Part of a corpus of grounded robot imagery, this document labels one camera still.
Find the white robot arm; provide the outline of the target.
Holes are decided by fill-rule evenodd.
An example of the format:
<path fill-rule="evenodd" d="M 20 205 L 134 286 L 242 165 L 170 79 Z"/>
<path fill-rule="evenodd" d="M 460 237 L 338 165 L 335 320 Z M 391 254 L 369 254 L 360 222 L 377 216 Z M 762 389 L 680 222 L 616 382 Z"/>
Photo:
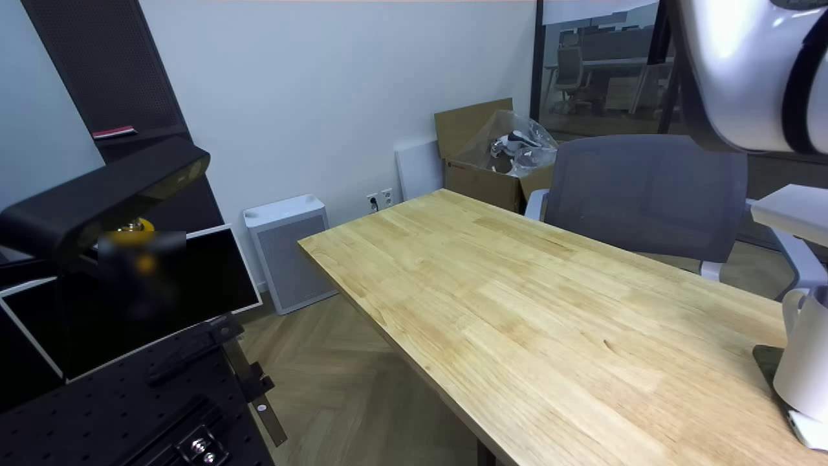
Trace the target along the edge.
<path fill-rule="evenodd" d="M 828 0 L 671 0 L 696 141 L 828 156 Z"/>

